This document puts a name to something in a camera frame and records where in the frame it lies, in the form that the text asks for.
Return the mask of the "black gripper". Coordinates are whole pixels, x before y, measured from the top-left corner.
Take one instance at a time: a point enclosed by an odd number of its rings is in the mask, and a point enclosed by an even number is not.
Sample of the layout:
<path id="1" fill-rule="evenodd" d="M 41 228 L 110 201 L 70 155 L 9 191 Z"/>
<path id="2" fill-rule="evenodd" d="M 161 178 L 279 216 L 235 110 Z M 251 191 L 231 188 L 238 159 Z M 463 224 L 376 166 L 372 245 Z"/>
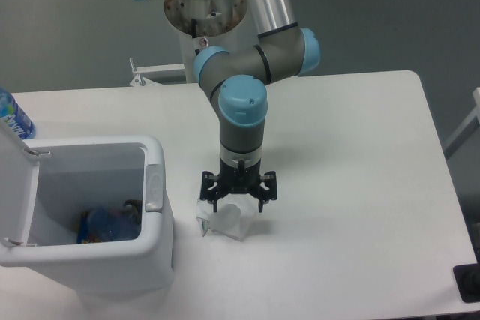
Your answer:
<path id="1" fill-rule="evenodd" d="M 250 194 L 258 200 L 258 211 L 263 212 L 265 204 L 278 199 L 278 183 L 276 171 L 260 175 L 259 161 L 257 164 L 239 168 L 231 167 L 220 161 L 220 174 L 202 172 L 200 199 L 213 206 L 213 212 L 218 210 L 218 201 L 229 194 Z"/>

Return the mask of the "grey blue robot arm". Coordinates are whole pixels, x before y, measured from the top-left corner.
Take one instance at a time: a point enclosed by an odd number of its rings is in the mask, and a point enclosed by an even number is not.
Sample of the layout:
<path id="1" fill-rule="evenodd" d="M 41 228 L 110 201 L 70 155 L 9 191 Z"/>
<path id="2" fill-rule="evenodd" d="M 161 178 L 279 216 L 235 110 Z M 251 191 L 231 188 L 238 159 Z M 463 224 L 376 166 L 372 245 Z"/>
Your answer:
<path id="1" fill-rule="evenodd" d="M 191 39 L 192 75 L 219 120 L 220 171 L 202 174 L 200 199 L 275 200 L 275 172 L 260 171 L 266 88 L 319 64 L 315 34 L 298 25 L 290 0 L 165 0 L 164 13 Z"/>

